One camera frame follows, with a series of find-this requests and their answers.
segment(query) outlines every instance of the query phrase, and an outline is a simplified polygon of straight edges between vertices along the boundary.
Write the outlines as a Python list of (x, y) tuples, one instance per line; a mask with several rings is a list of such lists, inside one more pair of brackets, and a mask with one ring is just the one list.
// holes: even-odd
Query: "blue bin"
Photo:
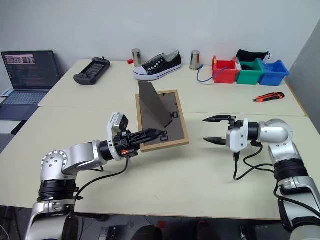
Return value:
[(284, 77), (290, 74), (281, 60), (274, 63), (263, 63), (261, 61), (261, 64), (264, 74), (259, 79), (260, 85), (279, 86)]

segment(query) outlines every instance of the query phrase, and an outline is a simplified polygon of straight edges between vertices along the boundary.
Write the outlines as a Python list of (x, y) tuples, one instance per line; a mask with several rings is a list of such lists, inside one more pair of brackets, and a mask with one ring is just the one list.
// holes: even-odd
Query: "green bin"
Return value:
[(250, 84), (256, 85), (260, 79), (260, 76), (265, 73), (264, 67), (261, 64), (261, 61), (256, 58), (254, 61), (241, 61), (240, 65), (247, 65), (252, 68), (252, 70), (240, 70), (240, 72), (236, 75), (236, 82), (238, 84)]

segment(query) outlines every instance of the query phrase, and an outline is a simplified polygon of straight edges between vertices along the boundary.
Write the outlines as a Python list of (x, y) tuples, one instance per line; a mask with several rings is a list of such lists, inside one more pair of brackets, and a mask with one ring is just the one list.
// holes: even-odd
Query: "silver cylinder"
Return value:
[(132, 57), (133, 57), (134, 66), (136, 68), (140, 67), (143, 64), (141, 51), (139, 48), (132, 49)]
[(193, 50), (191, 52), (190, 69), (198, 70), (200, 68), (200, 52), (198, 50)]

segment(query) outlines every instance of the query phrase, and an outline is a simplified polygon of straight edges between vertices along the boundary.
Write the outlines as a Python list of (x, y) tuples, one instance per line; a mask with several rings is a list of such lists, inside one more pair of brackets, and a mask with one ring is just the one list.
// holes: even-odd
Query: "laptop screen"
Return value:
[(1, 52), (14, 90), (50, 90), (59, 81), (53, 51)]

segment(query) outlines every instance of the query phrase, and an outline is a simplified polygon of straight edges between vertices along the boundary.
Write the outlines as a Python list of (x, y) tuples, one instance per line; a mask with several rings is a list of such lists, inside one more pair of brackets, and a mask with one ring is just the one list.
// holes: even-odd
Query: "laptop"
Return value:
[(13, 93), (0, 104), (0, 120), (26, 121), (59, 81), (53, 51), (1, 52)]

